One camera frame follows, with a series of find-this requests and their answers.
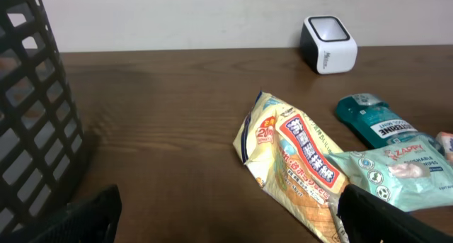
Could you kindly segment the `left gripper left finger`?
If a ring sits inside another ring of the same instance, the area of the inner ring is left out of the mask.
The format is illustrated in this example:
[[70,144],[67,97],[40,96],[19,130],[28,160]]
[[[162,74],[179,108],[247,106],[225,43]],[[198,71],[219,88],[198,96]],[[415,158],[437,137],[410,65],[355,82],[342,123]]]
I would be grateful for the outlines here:
[[122,212],[117,185],[1,237],[1,243],[113,243]]

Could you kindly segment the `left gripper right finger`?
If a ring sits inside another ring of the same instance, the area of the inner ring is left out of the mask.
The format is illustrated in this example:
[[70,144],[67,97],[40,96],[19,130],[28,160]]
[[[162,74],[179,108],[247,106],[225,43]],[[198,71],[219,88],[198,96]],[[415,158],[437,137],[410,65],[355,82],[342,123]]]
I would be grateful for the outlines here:
[[352,184],[340,195],[338,217],[350,243],[452,243],[448,234]]

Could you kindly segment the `pale green wipes pack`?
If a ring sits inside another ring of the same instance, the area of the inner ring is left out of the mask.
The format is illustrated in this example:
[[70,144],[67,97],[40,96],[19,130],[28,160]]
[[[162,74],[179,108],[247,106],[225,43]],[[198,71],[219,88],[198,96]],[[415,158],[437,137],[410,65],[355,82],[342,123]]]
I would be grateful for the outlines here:
[[452,205],[452,166],[427,140],[327,154],[353,185],[411,212]]

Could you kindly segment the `yellow snack bag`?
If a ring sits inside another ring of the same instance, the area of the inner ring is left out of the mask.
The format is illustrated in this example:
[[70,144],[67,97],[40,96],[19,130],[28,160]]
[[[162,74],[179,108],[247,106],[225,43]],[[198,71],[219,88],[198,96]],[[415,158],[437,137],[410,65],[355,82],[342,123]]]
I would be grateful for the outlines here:
[[268,195],[322,242],[347,242],[337,216],[347,176],[327,159],[339,146],[303,111],[260,92],[233,142]]

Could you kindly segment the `blue mouthwash bottle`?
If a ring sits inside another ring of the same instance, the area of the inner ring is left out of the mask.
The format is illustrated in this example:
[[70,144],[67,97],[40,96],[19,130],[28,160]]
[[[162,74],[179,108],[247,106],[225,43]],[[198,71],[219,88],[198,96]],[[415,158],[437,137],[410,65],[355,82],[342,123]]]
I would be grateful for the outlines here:
[[418,131],[374,94],[352,94],[342,98],[335,114],[369,148],[377,149],[420,137],[440,154],[445,153],[443,146],[433,136]]

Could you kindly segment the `orange Kleenex tissue pack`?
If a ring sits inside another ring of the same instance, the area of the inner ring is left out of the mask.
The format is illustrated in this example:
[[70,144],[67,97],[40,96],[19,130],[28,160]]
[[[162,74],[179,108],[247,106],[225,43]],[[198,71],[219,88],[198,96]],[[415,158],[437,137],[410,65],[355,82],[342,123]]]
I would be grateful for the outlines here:
[[453,162],[453,134],[448,132],[439,132],[436,140],[442,145],[445,159],[452,164]]

